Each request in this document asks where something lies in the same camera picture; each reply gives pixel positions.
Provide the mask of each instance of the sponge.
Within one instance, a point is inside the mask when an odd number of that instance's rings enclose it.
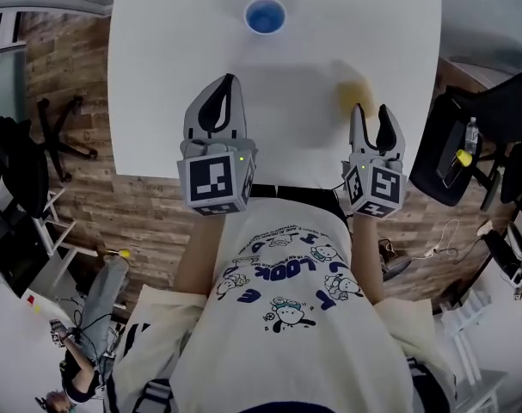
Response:
[[[377,110],[373,101],[372,91],[365,78],[357,81],[344,81],[337,84],[339,109],[343,118],[350,120],[354,106],[359,104],[364,109],[366,118],[375,116]]]

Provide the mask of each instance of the small white object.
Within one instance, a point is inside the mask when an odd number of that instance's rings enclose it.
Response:
[[[476,145],[478,144],[478,127],[476,126],[476,118],[471,117],[467,130],[465,131],[465,151],[474,155],[476,153]]]
[[[481,225],[481,227],[478,230],[476,230],[476,235],[478,237],[485,236],[486,234],[491,232],[493,229],[494,229],[494,227],[492,226],[492,220],[489,220],[484,225]]]

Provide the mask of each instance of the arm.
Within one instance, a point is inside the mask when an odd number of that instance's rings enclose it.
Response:
[[[202,218],[192,230],[176,271],[173,291],[209,296],[224,216]]]
[[[372,305],[384,298],[383,274],[379,260],[378,228],[374,218],[354,214],[353,264],[354,277]]]
[[[95,369],[92,367],[89,359],[83,354],[81,349],[70,338],[66,337],[62,342],[71,353],[78,366],[81,367],[81,370],[71,382],[76,390],[81,393],[86,393],[89,391],[90,383],[95,377]]]

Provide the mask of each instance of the blue cup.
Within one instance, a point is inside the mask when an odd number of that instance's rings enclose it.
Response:
[[[253,0],[245,8],[245,24],[259,35],[276,34],[286,22],[286,8],[278,0]]]

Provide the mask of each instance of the table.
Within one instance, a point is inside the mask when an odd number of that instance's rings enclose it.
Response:
[[[333,188],[348,159],[349,121],[335,86],[366,77],[406,138],[409,174],[439,54],[440,0],[280,0],[283,31],[255,35],[250,0],[114,0],[109,116],[120,175],[178,177],[184,114],[218,77],[240,79],[256,183]],[[378,122],[368,124],[371,136]]]

